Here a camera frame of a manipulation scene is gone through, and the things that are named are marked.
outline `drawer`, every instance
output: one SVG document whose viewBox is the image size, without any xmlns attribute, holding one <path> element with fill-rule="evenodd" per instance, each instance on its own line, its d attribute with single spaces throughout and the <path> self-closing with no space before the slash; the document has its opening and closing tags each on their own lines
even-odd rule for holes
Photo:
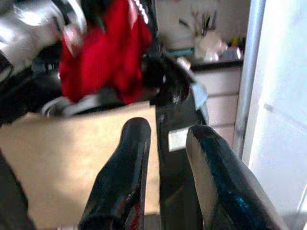
<svg viewBox="0 0 307 230">
<path fill-rule="evenodd" d="M 234 130 L 235 126 L 222 126 L 213 128 L 222 138 L 224 138 L 230 147 L 234 143 Z"/>
<path fill-rule="evenodd" d="M 209 125 L 214 127 L 234 124 L 237 101 L 237 95 L 208 98 Z"/>
<path fill-rule="evenodd" d="M 195 78 L 198 82 L 206 86 L 209 96 L 238 93 L 241 68 L 236 67 L 196 72 Z"/>
</svg>

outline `red cloth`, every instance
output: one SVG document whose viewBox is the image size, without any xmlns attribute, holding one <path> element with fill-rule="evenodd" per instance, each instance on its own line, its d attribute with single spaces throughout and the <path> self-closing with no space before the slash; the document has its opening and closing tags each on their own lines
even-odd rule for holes
<svg viewBox="0 0 307 230">
<path fill-rule="evenodd" d="M 113 0 L 102 18 L 107 32 L 93 28 L 83 39 L 78 56 L 71 55 L 62 39 L 59 72 L 63 96 L 76 102 L 110 86 L 124 103 L 132 103 L 142 90 L 141 57 L 151 43 L 151 32 L 135 3 L 131 7 L 128 0 Z"/>
</svg>

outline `white wall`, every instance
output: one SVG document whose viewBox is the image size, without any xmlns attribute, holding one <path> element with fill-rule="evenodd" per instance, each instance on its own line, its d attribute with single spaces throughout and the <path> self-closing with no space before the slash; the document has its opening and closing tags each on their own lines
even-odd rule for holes
<svg viewBox="0 0 307 230">
<path fill-rule="evenodd" d="M 243 160 L 290 229 L 307 222 L 307 2 L 266 2 Z"/>
<path fill-rule="evenodd" d="M 217 9 L 216 31 L 226 41 L 231 40 L 238 30 L 246 34 L 250 0 L 156 0 L 159 32 L 167 47 L 193 46 L 191 33 L 178 24 L 179 18 L 193 22 L 191 3 L 201 10 Z"/>
</svg>

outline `white label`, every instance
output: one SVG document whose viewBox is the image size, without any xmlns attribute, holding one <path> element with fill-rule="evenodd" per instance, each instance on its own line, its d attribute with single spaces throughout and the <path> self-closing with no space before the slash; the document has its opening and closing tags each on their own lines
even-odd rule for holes
<svg viewBox="0 0 307 230">
<path fill-rule="evenodd" d="M 186 147 L 189 127 L 168 132 L 168 151 L 173 152 Z"/>
</svg>

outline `red fabric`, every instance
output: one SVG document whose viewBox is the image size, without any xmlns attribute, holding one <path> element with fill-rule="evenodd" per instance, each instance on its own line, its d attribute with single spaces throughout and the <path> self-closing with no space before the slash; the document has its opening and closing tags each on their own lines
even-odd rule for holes
<svg viewBox="0 0 307 230">
<path fill-rule="evenodd" d="M 71 55 L 62 39 L 62 93 L 76 102 L 110 86 L 124 103 L 132 103 L 142 90 L 141 57 L 152 40 L 150 30 L 140 14 L 131 28 L 128 0 L 113 0 L 102 18 L 107 32 L 93 28 L 77 57 Z"/>
</svg>

